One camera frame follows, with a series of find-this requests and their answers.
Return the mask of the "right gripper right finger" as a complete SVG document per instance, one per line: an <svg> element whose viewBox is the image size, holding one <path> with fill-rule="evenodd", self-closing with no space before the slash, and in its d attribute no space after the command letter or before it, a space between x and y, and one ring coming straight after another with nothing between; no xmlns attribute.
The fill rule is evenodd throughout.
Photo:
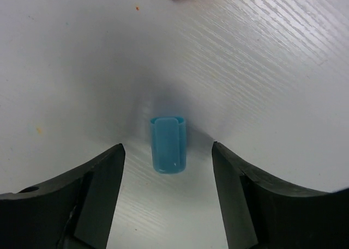
<svg viewBox="0 0 349 249"><path fill-rule="evenodd" d="M212 160L229 248L348 248L348 189L289 183L219 142Z"/></svg>

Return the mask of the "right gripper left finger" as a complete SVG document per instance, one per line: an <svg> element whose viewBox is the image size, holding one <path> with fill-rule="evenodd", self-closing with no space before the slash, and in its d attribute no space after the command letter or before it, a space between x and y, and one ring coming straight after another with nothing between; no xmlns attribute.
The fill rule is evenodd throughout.
<svg viewBox="0 0 349 249"><path fill-rule="evenodd" d="M1 194L1 248L106 248L124 162L116 144L52 179Z"/></svg>

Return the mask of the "blue highlighter cap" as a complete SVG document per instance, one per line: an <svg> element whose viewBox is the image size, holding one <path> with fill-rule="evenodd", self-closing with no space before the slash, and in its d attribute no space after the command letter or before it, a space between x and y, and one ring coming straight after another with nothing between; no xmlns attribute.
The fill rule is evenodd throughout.
<svg viewBox="0 0 349 249"><path fill-rule="evenodd" d="M183 117L150 120L153 168L160 174L176 174L186 168L186 121Z"/></svg>

